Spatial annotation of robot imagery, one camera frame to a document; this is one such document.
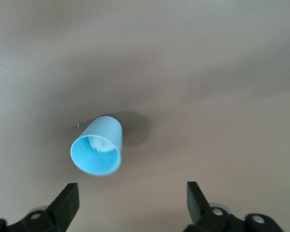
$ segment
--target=beige wall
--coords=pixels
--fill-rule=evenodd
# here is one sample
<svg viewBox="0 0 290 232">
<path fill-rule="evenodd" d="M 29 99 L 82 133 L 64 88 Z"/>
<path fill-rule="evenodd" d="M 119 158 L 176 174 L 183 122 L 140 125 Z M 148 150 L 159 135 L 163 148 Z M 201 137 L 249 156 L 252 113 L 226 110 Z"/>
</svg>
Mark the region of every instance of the beige wall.
<svg viewBox="0 0 290 232">
<path fill-rule="evenodd" d="M 77 123 L 125 111 L 120 169 L 79 171 Z M 290 1 L 0 1 L 0 217 L 78 182 L 70 232 L 180 232 L 191 180 L 290 232 Z"/>
</svg>

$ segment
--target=cup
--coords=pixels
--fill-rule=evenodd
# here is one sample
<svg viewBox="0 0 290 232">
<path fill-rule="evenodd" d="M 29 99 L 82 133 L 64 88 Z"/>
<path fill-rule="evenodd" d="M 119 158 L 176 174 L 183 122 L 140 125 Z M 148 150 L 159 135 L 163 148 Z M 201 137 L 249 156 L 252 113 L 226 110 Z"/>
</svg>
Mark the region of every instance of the cup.
<svg viewBox="0 0 290 232">
<path fill-rule="evenodd" d="M 96 118 L 71 145 L 71 158 L 83 172 L 110 175 L 121 164 L 123 129 L 110 116 Z"/>
</svg>

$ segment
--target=screw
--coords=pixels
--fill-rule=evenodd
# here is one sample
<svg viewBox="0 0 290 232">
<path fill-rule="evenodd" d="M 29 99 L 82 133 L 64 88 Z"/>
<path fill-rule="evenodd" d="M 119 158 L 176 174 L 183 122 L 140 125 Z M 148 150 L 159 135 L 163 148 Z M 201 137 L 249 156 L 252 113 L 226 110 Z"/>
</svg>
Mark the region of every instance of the screw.
<svg viewBox="0 0 290 232">
<path fill-rule="evenodd" d="M 223 212 L 218 208 L 213 209 L 213 213 L 217 216 L 223 215 Z"/>
<path fill-rule="evenodd" d="M 264 219 L 261 218 L 259 215 L 254 215 L 254 216 L 252 216 L 252 219 L 253 219 L 255 222 L 260 223 L 260 224 L 264 224 L 264 223 L 265 223 Z"/>
<path fill-rule="evenodd" d="M 41 214 L 34 214 L 30 217 L 31 220 L 37 219 L 41 216 Z"/>
</svg>

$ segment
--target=blue paper cup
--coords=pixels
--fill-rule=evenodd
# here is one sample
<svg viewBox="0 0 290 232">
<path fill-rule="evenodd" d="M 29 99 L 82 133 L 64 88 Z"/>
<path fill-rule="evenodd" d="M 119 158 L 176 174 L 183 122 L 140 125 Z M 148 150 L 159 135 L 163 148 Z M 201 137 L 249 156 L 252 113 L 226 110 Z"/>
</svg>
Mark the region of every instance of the blue paper cup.
<svg viewBox="0 0 290 232">
<path fill-rule="evenodd" d="M 113 117 L 96 118 L 71 146 L 75 165 L 91 175 L 109 175 L 121 164 L 122 126 Z"/>
</svg>

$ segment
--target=white screw head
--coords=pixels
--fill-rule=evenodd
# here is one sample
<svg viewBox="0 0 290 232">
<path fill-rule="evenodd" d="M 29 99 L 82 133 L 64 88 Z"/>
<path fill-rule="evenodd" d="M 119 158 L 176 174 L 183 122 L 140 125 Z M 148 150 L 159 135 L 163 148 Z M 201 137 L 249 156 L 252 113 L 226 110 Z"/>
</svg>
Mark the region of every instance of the white screw head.
<svg viewBox="0 0 290 232">
<path fill-rule="evenodd" d="M 221 216 L 221 215 L 223 215 L 223 212 L 222 212 L 220 209 L 218 209 L 218 208 L 214 208 L 214 209 L 213 209 L 213 213 L 214 213 L 215 215 L 217 215 L 217 216 Z"/>
<path fill-rule="evenodd" d="M 39 218 L 41 216 L 41 214 L 34 214 L 30 217 L 31 220 L 35 220 L 37 218 Z"/>
<path fill-rule="evenodd" d="M 259 224 L 264 224 L 264 223 L 265 223 L 264 219 L 261 218 L 259 215 L 254 215 L 254 216 L 252 216 L 252 219 L 253 219 L 255 222 L 259 223 Z"/>
</svg>

